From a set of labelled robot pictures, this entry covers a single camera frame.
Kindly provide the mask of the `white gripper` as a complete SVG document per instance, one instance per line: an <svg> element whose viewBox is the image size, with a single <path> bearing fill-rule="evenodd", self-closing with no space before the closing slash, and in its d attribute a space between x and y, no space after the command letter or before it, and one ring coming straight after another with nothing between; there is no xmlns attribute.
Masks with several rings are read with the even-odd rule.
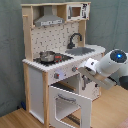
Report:
<svg viewBox="0 0 128 128"><path fill-rule="evenodd" d="M100 87L103 87L104 89L108 90L111 87L116 85L115 81L112 81L109 78L103 79L103 78L96 78L96 77L93 76L93 75L96 75L96 74L100 74L100 75L103 74L102 65L103 65L102 61L98 61L98 60L89 58L85 63L85 68L80 67L78 69L78 71L82 75L85 75L87 78L94 81Z"/></svg>

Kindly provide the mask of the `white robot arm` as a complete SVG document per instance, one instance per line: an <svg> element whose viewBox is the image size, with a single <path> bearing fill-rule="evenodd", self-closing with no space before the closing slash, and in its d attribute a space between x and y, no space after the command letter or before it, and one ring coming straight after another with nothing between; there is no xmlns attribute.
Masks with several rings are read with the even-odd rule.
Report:
<svg viewBox="0 0 128 128"><path fill-rule="evenodd" d="M119 84L128 90L128 53L115 49L100 61L89 58L82 62L78 71L104 89Z"/></svg>

